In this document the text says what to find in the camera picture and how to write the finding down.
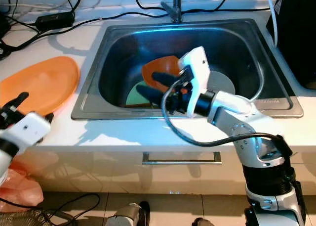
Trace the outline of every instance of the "white countertop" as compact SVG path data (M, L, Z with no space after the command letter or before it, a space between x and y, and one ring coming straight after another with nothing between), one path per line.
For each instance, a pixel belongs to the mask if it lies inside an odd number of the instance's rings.
M314 122L316 122L316 91L301 87L280 55L273 47L272 39L265 28L268 12L218 12L214 14L185 15L184 21L205 21L233 18L254 19L275 55L286 78L290 82L303 107L304 116L299 119L276 119L284 129L284 136L294 151L316 151ZM62 35L51 36L31 44L22 51L12 53L0 61L0 80L35 63L56 56L65 55L73 58L81 71L79 86L70 100L54 114L51 132L44 141L34 146L38 150L56 151L218 151L233 148L201 148L187 144L179 139L166 125L163 119L147 120L111 120L77 121L70 115L81 87L85 81L94 56L107 26L122 24L166 23L169 18L125 17L78 27ZM31 33L16 26L5 41L15 45L22 42ZM226 137L205 119L174 119L173 123L186 133L200 141L211 141Z

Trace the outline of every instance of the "sink basin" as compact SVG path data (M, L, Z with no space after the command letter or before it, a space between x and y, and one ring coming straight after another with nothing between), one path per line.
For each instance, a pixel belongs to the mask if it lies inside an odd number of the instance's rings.
M301 117L302 108L251 19L108 27L72 112L73 119L161 117L159 109L126 108L142 81L142 66L156 58L178 58L203 46L211 70L225 74L236 94L256 97L274 117Z

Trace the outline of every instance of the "power adapter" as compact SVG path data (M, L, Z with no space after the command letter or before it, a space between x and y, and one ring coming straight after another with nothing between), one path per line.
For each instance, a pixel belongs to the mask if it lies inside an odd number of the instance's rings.
M38 17L35 21L35 26L39 31L48 31L72 27L74 21L75 14L73 12L61 12Z
M7 19L5 18L5 16L3 16L0 13L0 39L2 37L4 37L4 35L11 29L11 25L9 24L9 22L7 21Z

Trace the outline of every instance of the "white cable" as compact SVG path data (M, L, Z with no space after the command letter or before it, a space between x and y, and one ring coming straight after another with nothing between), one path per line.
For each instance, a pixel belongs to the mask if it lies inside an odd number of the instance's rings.
M273 30L274 30L274 37L275 37L275 47L277 46L277 17L276 17L276 12L272 3L272 0L268 0L269 7L270 7L270 12L271 12L271 17L272 17L272 22L273 22Z
M93 6L79 6L80 8L90 8L90 7L95 7L97 5L99 5L99 3L101 2L101 0L98 0L96 4L94 4ZM62 3L55 5L55 4L43 4L43 5L37 5L37 4L26 4L26 3L5 3L5 4L0 4L0 6L20 6L20 7L31 7L31 8L41 8L41 9L46 9L46 10L56 10L60 7L63 7L64 5L66 5L68 3L67 0L63 1Z
M52 7L48 7L48 6L41 6L41 5L34 5L34 4L25 4L25 3L18 3L18 4L15 4L15 3L5 3L5 4L1 4L1 6L33 7L33 8L43 8L43 9L51 9L51 8L52 8Z

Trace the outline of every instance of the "white cabinet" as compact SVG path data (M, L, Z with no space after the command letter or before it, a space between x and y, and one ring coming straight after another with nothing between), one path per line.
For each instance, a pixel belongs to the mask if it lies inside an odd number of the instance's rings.
M151 153L149 159L213 160L213 153ZM291 161L304 194L316 194L316 153ZM18 161L44 190L129 193L245 194L242 166L234 151L222 164L142 165L142 152L36 152Z

